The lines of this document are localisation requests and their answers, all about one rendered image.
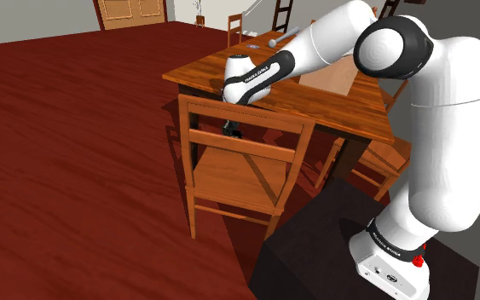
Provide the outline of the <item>potted plant on stand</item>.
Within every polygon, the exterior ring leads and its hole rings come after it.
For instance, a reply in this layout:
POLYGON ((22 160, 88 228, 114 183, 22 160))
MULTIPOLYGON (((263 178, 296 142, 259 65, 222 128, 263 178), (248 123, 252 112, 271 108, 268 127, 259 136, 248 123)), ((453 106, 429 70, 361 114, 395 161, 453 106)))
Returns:
POLYGON ((194 0, 194 6, 197 9, 195 25, 205 27, 205 17, 202 15, 202 0, 194 0))

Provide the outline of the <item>brown wooden dining table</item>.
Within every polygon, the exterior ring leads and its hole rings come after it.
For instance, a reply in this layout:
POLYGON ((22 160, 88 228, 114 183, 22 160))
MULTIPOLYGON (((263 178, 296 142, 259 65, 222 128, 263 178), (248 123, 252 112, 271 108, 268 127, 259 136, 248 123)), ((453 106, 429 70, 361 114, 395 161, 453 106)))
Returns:
MULTIPOLYGON (((254 63, 261 63, 279 49, 271 49, 269 40, 281 35, 280 32, 266 32, 178 67, 163 74, 162 78, 178 84, 181 94, 218 100, 227 58, 233 54, 247 54, 254 63), (256 44, 260 49, 249 49, 246 44, 256 44)), ((386 144, 394 142, 377 80, 362 73, 356 75, 347 96, 313 89, 286 79, 272 84, 270 94, 255 105, 311 118, 318 130, 345 139, 339 157, 328 173, 326 185, 336 178, 346 179, 371 141, 386 144)))

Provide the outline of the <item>grey metal ladle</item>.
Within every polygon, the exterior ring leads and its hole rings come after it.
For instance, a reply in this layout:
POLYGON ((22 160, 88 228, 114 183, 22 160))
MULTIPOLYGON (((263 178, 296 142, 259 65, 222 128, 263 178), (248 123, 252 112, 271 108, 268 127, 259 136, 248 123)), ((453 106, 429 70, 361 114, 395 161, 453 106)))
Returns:
POLYGON ((270 48, 274 48, 279 42, 282 40, 289 38, 293 35, 297 35, 299 32, 301 32, 301 29, 298 26, 293 27, 290 31, 286 32, 282 36, 276 38, 276 39, 270 39, 268 42, 268 46, 270 48))

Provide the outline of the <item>dark robot stand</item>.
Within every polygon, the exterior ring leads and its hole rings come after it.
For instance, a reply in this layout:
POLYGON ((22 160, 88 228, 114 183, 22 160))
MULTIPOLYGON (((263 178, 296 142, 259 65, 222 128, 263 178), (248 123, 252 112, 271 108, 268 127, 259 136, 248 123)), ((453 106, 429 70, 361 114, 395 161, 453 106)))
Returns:
POLYGON ((249 287, 257 300, 394 300, 357 272, 348 242, 384 209, 336 180, 261 247, 249 287))

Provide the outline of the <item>light wooden chair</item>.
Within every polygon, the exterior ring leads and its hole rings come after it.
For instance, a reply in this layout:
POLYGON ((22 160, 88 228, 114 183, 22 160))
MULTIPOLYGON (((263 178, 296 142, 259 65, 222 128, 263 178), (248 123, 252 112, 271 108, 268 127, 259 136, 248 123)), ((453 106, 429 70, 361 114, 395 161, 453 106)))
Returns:
MULTIPOLYGON (((384 89, 380 88, 385 104, 385 111, 387 113, 390 112, 399 95, 407 85, 408 79, 405 79, 394 95, 390 95, 384 89)), ((344 138, 339 137, 333 143, 330 153, 327 156, 327 160, 317 178, 315 188, 318 188, 321 185, 321 181, 325 178, 326 173, 331 170, 344 141, 344 138)), ((403 171, 405 171, 410 165, 411 148, 412 144, 410 142, 398 137, 395 137, 395 142, 392 145, 384 144, 379 141, 371 141, 364 154, 360 157, 358 163, 376 171, 384 176, 385 179, 382 182, 377 182, 370 176, 367 176, 358 170, 353 169, 351 172, 378 188, 378 191, 373 198, 380 201, 393 183, 395 183, 400 177, 401 173, 403 173, 403 171)))
POLYGON ((276 229, 304 161, 315 122, 258 108, 178 96, 179 135, 190 235, 196 211, 254 222, 276 229), (200 130, 191 117, 223 118, 299 135, 294 149, 200 130))
POLYGON ((237 36, 239 42, 242 42, 242 14, 232 14, 228 17, 228 35, 227 35, 227 47, 232 45, 232 37, 237 36))

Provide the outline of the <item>dark wooden ladder-back chair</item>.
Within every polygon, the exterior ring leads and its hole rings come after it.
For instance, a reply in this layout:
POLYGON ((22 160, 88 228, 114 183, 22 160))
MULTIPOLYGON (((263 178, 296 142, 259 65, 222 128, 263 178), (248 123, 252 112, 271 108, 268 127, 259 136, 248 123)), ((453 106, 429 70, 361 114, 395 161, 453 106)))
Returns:
POLYGON ((386 0, 385 5, 382 8, 382 11, 378 19, 383 19, 384 17, 392 16, 395 13, 396 8, 400 1, 401 0, 386 0))
POLYGON ((294 0, 275 0, 272 31, 286 33, 294 0))

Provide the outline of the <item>tan flat board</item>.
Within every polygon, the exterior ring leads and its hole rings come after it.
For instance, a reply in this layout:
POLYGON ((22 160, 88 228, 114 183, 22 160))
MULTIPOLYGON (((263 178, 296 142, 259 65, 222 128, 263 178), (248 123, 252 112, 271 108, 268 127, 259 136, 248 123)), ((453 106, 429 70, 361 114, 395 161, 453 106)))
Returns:
POLYGON ((346 55, 318 71, 302 75, 299 84, 339 95, 348 95, 358 69, 353 55, 346 55))

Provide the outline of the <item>brown panelled door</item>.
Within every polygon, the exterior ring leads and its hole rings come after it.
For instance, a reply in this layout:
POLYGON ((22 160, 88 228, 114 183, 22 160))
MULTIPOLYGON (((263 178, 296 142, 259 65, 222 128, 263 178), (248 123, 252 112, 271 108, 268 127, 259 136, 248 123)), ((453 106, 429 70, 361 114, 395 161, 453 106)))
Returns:
POLYGON ((166 0, 92 0, 100 28, 112 30, 167 21, 166 0))

